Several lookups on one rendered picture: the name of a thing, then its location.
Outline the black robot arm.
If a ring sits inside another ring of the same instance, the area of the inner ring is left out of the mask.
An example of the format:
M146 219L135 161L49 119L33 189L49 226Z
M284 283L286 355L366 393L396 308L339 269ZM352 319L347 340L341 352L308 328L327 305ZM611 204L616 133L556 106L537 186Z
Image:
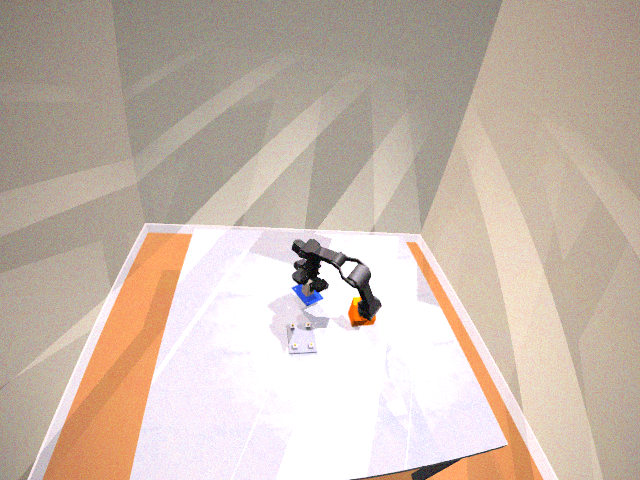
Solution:
M295 239L292 245L292 251L298 254L300 258L306 259L307 265L311 267L317 267L320 265L320 261L324 261L333 265L341 276L341 279L346 282L350 287L356 288L360 296L360 301L357 302L357 313L359 316L363 316L369 321L372 321L376 314L379 312L382 303L379 298L373 296L369 281L371 279L370 268L358 258L348 257L343 252L336 252L324 247L321 247L318 241L315 239L309 239L306 243L300 239ZM344 277L341 267L346 262L355 262L357 266L353 271ZM292 280L297 285L306 285L309 282L310 271L304 269L301 265L292 275Z

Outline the blue board with square handle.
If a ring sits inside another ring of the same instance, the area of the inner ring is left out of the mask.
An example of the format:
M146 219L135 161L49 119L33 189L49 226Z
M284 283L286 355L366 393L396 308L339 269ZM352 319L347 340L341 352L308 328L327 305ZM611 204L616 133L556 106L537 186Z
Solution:
M316 293L315 291L310 293L310 286L308 285L310 283L312 283L312 281L309 279L309 282L306 285L297 285L291 288L306 306L311 305L324 298L322 295Z

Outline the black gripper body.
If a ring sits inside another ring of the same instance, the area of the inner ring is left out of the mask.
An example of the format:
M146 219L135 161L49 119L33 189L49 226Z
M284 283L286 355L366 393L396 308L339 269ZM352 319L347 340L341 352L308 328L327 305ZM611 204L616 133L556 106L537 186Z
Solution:
M304 266L305 270L308 269L310 271L311 277L309 277L309 279L312 281L312 284L313 284L312 287L316 293L321 293L329 288L329 284L324 279L317 277L318 275L320 275L320 272L318 270L319 268L321 268L321 265L317 267L311 267L307 265L305 259L301 259L301 260L295 261L293 264L293 267L297 270L301 267L301 265Z

